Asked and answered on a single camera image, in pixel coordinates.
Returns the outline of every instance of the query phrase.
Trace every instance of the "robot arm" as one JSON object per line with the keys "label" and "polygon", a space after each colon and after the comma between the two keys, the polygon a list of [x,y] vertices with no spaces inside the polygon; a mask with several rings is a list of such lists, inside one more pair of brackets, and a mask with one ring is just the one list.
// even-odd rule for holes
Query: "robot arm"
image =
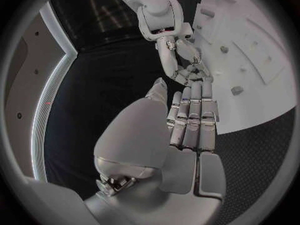
{"label": "robot arm", "polygon": [[[191,25],[184,22],[182,7],[177,0],[123,0],[137,13],[139,29],[156,49],[165,74],[190,87],[193,81],[210,76],[197,49],[186,39],[191,37]],[[176,53],[188,60],[184,69],[178,65]]]}

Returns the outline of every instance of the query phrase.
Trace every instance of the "illuminated edge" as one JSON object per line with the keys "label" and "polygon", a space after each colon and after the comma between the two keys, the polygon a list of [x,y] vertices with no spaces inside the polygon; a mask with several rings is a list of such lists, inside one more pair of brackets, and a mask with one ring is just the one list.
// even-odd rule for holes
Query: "illuminated edge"
{"label": "illuminated edge", "polygon": [[44,159],[44,140],[49,113],[57,91],[66,73],[77,58],[78,52],[62,29],[49,2],[40,10],[40,15],[65,55],[49,76],[39,97],[31,127],[31,163],[36,180],[47,182]]}

